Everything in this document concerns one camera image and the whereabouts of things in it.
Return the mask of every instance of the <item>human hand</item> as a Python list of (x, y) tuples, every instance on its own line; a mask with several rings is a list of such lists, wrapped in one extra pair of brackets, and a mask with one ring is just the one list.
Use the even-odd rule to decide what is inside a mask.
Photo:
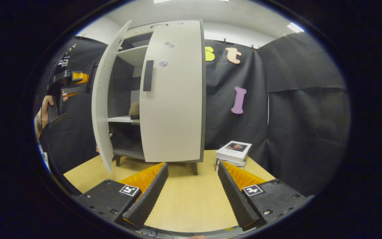
[[(67, 94), (63, 91), (63, 102), (66, 102), (68, 99), (69, 98), (67, 97)], [(42, 129), (44, 129), (50, 121), (48, 117), (48, 103), (50, 106), (54, 106), (53, 97), (51, 95), (44, 97), (44, 100), (42, 101), (42, 107), (38, 112), (38, 120), (42, 123)]]
[(200, 236), (192, 236), (190, 239), (208, 239), (206, 236), (200, 235)]

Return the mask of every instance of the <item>book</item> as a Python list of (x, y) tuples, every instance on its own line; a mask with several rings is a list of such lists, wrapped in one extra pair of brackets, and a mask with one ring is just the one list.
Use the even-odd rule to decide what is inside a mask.
[(215, 165), (215, 171), (217, 172), (219, 170), (219, 165)]
[(225, 162), (230, 163), (230, 164), (232, 164), (232, 165), (234, 165), (234, 166), (237, 166), (237, 167), (244, 167), (244, 166), (245, 166), (245, 162), (246, 162), (245, 159), (244, 159), (243, 162), (232, 162), (232, 161), (230, 161), (230, 160), (217, 158), (217, 159), (216, 159), (216, 165), (219, 165), (219, 163), (220, 163), (221, 161), (225, 161)]
[(232, 162), (243, 162), (250, 150), (251, 144), (231, 141), (216, 151), (216, 157)]

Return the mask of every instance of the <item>pink letter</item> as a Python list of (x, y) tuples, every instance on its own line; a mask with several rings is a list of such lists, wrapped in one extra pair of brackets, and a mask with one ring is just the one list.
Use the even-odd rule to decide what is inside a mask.
[(241, 87), (235, 87), (235, 104), (231, 109), (231, 112), (234, 114), (242, 114), (243, 111), (243, 103), (244, 103), (244, 95), (247, 93), (247, 90)]

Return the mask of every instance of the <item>open cabinet door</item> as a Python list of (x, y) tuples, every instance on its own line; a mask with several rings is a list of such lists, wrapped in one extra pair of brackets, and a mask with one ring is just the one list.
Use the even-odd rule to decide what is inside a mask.
[(201, 160), (206, 82), (200, 20), (157, 27), (144, 59), (140, 88), (146, 162)]
[(104, 51), (98, 64), (92, 90), (91, 114), (95, 141), (97, 142), (98, 151), (104, 166), (109, 172), (111, 172), (113, 146), (108, 134), (107, 95), (113, 64), (117, 57), (119, 46), (122, 44), (130, 24), (131, 20), (123, 25)]

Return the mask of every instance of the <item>wooden table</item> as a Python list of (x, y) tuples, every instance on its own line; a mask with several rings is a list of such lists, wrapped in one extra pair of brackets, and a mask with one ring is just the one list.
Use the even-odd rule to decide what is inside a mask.
[[(145, 225), (192, 233), (238, 225), (215, 171), (215, 151), (204, 151), (203, 162), (197, 163), (198, 175), (193, 175), (188, 164), (168, 163), (169, 177)], [(246, 161), (246, 171), (267, 181), (275, 179), (250, 157)], [(103, 180), (118, 182), (156, 164), (127, 157), (121, 158), (120, 166), (112, 163), (112, 172), (108, 173), (97, 156), (64, 176), (84, 193)]]

